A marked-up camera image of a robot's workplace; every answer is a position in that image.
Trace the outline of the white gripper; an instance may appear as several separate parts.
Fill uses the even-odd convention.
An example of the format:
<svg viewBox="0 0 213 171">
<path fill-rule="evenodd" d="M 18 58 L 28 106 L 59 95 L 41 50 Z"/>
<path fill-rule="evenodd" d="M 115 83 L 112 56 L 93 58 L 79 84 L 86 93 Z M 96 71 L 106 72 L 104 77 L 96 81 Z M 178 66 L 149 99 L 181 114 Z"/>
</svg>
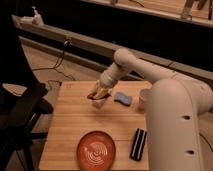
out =
<svg viewBox="0 0 213 171">
<path fill-rule="evenodd" d="M 90 94 L 94 93 L 101 96 L 105 95 L 109 93 L 109 89 L 113 88 L 117 84 L 117 81 L 111 78 L 106 71 L 101 74 L 99 81 L 95 83 Z"/>
</svg>

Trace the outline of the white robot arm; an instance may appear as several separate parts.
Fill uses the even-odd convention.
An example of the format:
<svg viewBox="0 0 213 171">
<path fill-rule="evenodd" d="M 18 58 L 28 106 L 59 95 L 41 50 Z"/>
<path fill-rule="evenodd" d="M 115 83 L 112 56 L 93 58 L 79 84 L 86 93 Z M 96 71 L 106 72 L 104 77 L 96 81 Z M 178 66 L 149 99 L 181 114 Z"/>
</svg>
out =
<svg viewBox="0 0 213 171">
<path fill-rule="evenodd" d="M 119 48 L 88 97 L 106 98 L 131 71 L 152 84 L 145 103 L 149 170 L 204 171 L 198 116 L 213 108 L 213 88 Z"/>
</svg>

